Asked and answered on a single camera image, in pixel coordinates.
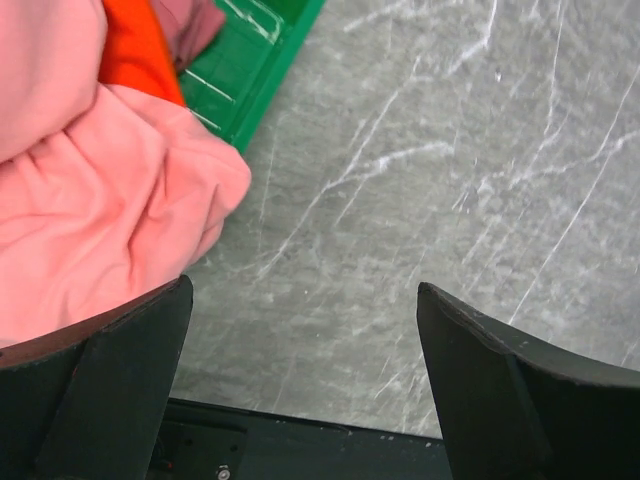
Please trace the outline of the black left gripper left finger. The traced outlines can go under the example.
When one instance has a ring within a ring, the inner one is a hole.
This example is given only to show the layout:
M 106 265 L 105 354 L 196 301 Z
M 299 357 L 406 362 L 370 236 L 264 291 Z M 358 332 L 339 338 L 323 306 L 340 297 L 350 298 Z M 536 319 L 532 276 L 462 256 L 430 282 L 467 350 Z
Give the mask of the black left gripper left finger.
M 142 479 L 193 308 L 182 275 L 1 350 L 4 479 Z

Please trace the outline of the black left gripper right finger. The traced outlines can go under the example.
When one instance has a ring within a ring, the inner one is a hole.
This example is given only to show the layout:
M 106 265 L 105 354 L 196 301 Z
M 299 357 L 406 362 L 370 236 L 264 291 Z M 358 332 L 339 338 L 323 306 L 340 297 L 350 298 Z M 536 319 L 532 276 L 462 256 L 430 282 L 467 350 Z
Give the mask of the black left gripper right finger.
M 638 478 L 638 372 L 554 346 L 427 282 L 417 325 L 454 478 Z

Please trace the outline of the pink t-shirt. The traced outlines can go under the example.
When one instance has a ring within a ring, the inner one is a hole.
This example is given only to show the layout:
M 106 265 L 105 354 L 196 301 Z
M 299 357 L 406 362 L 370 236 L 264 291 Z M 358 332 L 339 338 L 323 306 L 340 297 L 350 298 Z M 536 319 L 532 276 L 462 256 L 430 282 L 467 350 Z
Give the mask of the pink t-shirt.
M 1 342 L 179 276 L 251 181 L 187 108 L 98 80 L 103 1 L 1 5 Z

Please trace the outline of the green plastic bin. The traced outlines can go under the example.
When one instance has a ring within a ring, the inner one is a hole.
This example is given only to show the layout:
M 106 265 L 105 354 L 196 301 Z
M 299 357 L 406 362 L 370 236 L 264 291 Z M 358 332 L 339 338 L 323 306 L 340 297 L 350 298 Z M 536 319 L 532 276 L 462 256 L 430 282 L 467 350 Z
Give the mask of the green plastic bin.
M 226 20 L 180 74 L 187 106 L 244 152 L 309 35 L 323 0 L 218 1 Z

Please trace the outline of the orange t-shirt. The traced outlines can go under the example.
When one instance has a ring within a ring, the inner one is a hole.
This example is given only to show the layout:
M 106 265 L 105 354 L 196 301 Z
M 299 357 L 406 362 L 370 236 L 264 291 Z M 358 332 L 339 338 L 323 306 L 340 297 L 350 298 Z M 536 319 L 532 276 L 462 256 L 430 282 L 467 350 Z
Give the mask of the orange t-shirt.
M 98 80 L 185 106 L 168 42 L 147 0 L 104 0 L 107 34 Z

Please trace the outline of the mauve t-shirt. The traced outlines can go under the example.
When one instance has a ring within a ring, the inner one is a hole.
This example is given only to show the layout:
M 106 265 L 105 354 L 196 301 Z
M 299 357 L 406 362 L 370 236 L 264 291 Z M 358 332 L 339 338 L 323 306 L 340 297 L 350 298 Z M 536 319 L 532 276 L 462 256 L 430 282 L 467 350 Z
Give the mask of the mauve t-shirt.
M 210 0 L 153 0 L 174 67 L 184 71 L 214 40 L 226 15 Z

